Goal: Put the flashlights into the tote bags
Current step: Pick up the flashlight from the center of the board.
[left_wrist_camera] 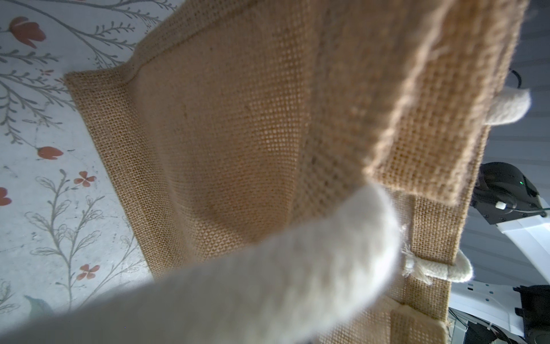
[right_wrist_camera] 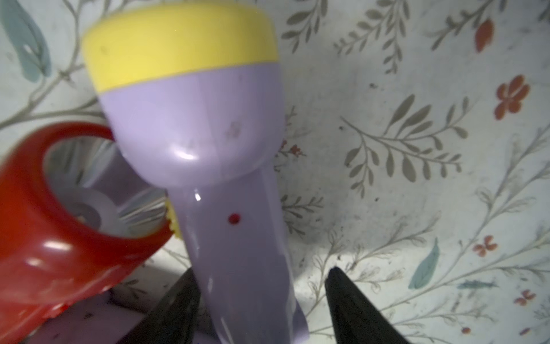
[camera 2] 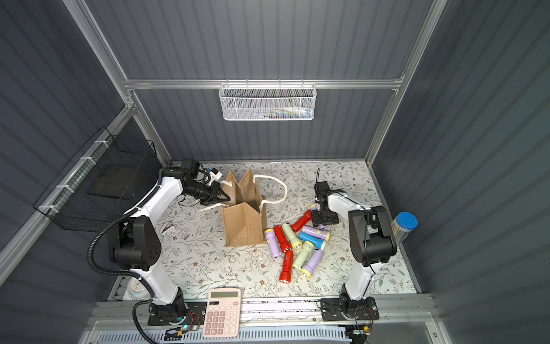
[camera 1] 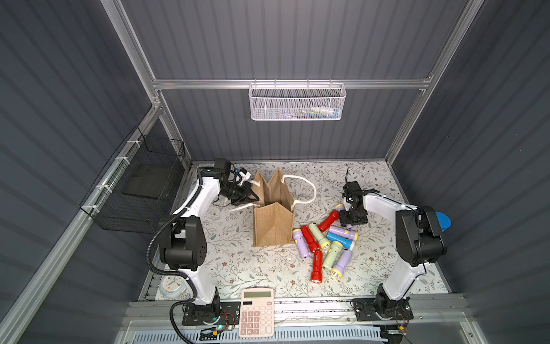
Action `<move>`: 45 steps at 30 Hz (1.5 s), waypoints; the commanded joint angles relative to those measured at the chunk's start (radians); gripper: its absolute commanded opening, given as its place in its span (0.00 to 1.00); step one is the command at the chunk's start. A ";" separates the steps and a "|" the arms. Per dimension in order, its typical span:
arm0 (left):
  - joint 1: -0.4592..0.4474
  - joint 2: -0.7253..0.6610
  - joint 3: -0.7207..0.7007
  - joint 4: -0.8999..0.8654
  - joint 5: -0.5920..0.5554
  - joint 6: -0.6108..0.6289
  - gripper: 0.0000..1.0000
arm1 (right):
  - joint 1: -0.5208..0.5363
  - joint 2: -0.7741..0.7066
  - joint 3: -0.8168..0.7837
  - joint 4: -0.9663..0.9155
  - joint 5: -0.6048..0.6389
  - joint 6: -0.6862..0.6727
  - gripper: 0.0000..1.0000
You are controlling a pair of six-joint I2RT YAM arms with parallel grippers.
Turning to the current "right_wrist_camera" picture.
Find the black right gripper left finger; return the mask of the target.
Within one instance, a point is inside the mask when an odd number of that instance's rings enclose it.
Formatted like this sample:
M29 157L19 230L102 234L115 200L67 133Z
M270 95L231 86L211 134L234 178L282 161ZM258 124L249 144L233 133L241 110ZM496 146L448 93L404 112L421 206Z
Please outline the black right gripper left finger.
M118 344L192 343L201 292L188 269L161 301Z

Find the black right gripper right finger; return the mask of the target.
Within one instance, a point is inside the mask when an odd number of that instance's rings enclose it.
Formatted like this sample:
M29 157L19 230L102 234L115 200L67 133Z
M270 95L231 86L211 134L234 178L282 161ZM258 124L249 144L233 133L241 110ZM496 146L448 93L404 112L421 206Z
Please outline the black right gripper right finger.
M329 271L325 291L338 344L408 344L338 267Z

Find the purple flashlight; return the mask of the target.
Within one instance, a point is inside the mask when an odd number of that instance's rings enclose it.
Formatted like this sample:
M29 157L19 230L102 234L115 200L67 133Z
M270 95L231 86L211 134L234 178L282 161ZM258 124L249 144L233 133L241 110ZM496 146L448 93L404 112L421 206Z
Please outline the purple flashlight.
M108 17L81 46L120 152L167 192L220 341L305 341L274 170L286 123L270 18L172 2Z

